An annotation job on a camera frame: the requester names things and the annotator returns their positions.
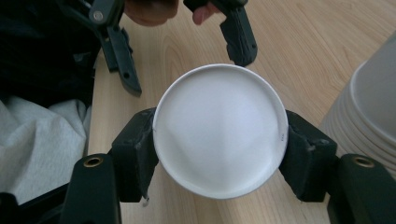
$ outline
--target metal bolt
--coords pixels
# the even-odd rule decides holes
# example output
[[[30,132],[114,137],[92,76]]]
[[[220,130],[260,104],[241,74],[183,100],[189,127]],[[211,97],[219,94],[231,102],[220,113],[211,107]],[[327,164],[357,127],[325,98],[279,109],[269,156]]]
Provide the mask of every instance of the metal bolt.
[[[363,157],[359,157],[359,156],[354,157],[354,158],[353,158],[353,161],[354,161],[356,164],[358,164],[359,166],[362,166],[362,167],[366,167],[366,168],[373,168],[373,167],[375,167],[375,165],[374,165],[374,163],[373,163],[372,161],[369,161],[369,160],[367,160],[367,159],[365,159],[365,158],[363,158]]]
[[[102,162],[103,162],[103,159],[101,157],[92,157],[92,158],[84,161],[84,166],[88,167],[88,168],[92,168],[92,167],[100,165]]]
[[[101,20],[103,19],[103,14],[102,14],[102,12],[101,12],[101,11],[94,11],[94,12],[93,12],[93,18],[94,18],[96,21],[101,21]]]

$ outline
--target finger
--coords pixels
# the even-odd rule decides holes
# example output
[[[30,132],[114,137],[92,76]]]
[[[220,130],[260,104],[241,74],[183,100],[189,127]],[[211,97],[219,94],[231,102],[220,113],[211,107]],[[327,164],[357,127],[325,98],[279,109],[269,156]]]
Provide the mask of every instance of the finger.
[[[208,2],[206,6],[198,7],[194,10],[192,21],[197,25],[201,25],[207,18],[217,12],[219,10],[211,2]]]
[[[126,0],[124,12],[138,24],[154,26],[174,18],[177,5],[178,0]]]

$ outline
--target paper plate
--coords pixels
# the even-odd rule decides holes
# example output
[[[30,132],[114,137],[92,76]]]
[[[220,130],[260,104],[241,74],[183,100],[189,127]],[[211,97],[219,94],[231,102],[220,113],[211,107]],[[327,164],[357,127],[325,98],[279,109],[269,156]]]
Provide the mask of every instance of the paper plate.
[[[282,102],[263,78],[243,67],[211,64],[166,91],[153,137],[160,162],[178,184],[228,199],[270,178],[285,154],[288,127]]]

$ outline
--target white fabric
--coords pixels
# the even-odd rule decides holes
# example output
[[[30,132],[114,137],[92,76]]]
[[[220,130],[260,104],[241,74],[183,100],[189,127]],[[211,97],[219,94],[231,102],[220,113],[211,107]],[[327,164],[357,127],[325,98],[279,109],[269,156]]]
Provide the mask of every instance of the white fabric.
[[[87,148],[91,108],[70,100],[49,108],[10,96],[0,102],[0,192],[18,203],[69,182]]]

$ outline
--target wooden table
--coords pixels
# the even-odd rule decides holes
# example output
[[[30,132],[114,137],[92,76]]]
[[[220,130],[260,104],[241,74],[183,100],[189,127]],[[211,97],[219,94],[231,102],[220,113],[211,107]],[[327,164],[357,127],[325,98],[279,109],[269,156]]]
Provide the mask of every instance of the wooden table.
[[[246,6],[259,48],[247,68],[265,78],[288,110],[319,125],[353,71],[396,30],[394,0],[252,0]],[[108,152],[134,113],[158,104],[182,74],[209,63],[232,63],[219,29],[222,15],[195,26],[180,3],[163,26],[123,17],[143,93],[127,93],[99,55],[89,154]],[[225,201],[197,196],[156,167],[150,202],[123,203],[123,223],[329,223],[325,203],[298,201],[280,172],[249,195]]]

